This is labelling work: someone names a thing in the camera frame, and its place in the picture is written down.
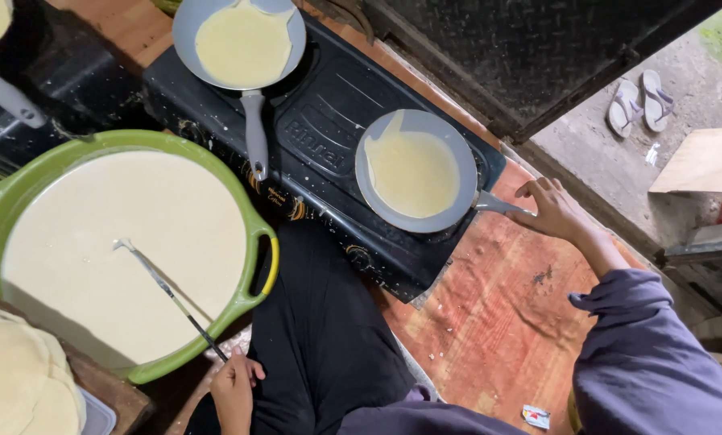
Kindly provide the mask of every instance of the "pan handle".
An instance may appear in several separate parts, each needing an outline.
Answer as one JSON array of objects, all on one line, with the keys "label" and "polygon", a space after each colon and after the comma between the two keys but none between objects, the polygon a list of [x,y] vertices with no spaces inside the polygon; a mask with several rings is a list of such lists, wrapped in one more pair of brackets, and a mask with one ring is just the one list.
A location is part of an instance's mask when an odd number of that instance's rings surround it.
[{"label": "pan handle", "polygon": [[28,100],[17,87],[0,76],[0,106],[15,118],[32,128],[39,128],[47,122],[38,107]]},{"label": "pan handle", "polygon": [[243,91],[240,98],[242,108],[246,111],[246,147],[248,161],[251,163],[253,176],[263,181],[269,176],[269,153],[267,152],[267,135],[262,126],[262,106],[264,96],[260,89]]},{"label": "pan handle", "polygon": [[529,210],[525,210],[524,208],[502,201],[487,191],[479,191],[476,193],[476,196],[474,197],[474,208],[477,210],[494,211],[497,213],[520,211],[522,213],[527,213],[530,216],[536,215]]}]

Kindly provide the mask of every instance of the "gray sleeve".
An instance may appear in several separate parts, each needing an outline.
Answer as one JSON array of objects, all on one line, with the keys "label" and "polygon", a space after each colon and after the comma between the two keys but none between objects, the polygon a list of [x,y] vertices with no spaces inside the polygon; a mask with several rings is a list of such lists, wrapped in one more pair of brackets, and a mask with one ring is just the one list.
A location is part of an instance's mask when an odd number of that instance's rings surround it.
[{"label": "gray sleeve", "polygon": [[597,324],[573,372],[587,435],[722,435],[722,368],[681,323],[656,273],[608,272],[570,302]]}]

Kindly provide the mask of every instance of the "gray frying pan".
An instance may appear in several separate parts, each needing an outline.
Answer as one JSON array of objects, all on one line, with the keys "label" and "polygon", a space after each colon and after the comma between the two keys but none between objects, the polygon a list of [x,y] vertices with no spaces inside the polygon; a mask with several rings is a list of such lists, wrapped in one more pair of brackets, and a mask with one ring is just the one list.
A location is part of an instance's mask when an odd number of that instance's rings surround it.
[{"label": "gray frying pan", "polygon": [[[4,3],[11,12],[14,9],[12,0],[4,0]],[[47,122],[47,118],[41,113],[31,100],[17,87],[7,82],[0,76],[0,106],[11,113],[15,118],[32,128],[39,128]]]},{"label": "gray frying pan", "polygon": [[423,218],[401,214],[393,210],[379,197],[369,180],[368,161],[366,159],[364,143],[367,137],[379,139],[379,136],[385,131],[385,127],[388,126],[395,114],[395,112],[388,113],[369,125],[356,149],[356,180],[358,181],[358,187],[361,189],[361,193],[368,205],[382,219],[408,232],[432,233],[449,228],[459,222],[463,215],[472,207],[477,210],[489,210],[498,213],[516,210],[532,214],[532,212],[519,208],[516,205],[511,205],[510,203],[499,200],[492,193],[479,191],[477,189],[478,173],[474,155],[471,152],[471,148],[469,148],[465,142],[465,138],[463,138],[449,122],[429,112],[413,109],[401,110],[404,112],[401,131],[431,133],[443,139],[450,147],[460,172],[460,188],[452,207],[449,207],[441,213]]},{"label": "gray frying pan", "polygon": [[[222,8],[235,4],[235,0],[184,0],[173,20],[173,44],[175,51],[186,67],[197,77],[213,86],[242,91],[240,102],[246,111],[246,147],[251,171],[257,180],[265,180],[268,176],[267,136],[262,126],[261,111],[264,105],[264,96],[260,88],[234,87],[223,84],[211,77],[202,67],[197,50],[194,48],[194,39],[202,23]],[[269,13],[285,12],[296,9],[290,0],[251,0],[259,10]],[[298,10],[288,21],[288,35],[291,39],[291,54],[286,67],[275,81],[264,84],[262,87],[278,83],[297,67],[307,44],[307,32],[304,29],[304,20]],[[229,44],[246,44],[246,41],[230,41]]]}]

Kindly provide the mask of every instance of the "green plastic basin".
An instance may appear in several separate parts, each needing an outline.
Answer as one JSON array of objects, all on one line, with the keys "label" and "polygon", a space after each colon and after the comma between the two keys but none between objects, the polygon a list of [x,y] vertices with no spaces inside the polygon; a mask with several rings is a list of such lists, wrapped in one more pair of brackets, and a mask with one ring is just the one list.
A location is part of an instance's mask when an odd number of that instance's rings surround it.
[{"label": "green plastic basin", "polygon": [[[272,289],[277,277],[279,259],[278,242],[273,229],[253,209],[250,199],[235,174],[209,151],[199,145],[165,133],[144,130],[116,130],[98,133],[58,146],[28,163],[5,180],[0,181],[0,297],[1,259],[4,256],[9,234],[23,210],[57,178],[90,160],[110,153],[128,151],[162,151],[180,155],[200,164],[215,175],[235,198],[246,225],[246,260],[242,276],[232,299],[221,314],[208,327],[208,334],[217,338],[231,322],[258,305]],[[251,296],[249,287],[257,263],[259,237],[267,235],[273,251],[273,264],[267,282],[258,296]],[[141,384],[166,375],[205,350],[208,344],[197,338],[164,357],[114,372],[121,378]]]}]

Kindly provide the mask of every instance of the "white flip-flop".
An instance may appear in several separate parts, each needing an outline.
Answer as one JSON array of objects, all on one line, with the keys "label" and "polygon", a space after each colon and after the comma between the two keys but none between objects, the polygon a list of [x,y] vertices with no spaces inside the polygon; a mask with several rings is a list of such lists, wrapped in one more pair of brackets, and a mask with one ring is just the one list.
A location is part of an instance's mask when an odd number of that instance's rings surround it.
[{"label": "white flip-flop", "polygon": [[667,115],[672,113],[675,100],[662,90],[662,79],[654,70],[643,71],[642,85],[645,123],[648,128],[660,133],[667,126]]},{"label": "white flip-flop", "polygon": [[640,91],[635,84],[628,80],[622,81],[605,114],[610,129],[622,138],[629,137],[632,123],[643,115],[643,109],[636,103],[638,94]]}]

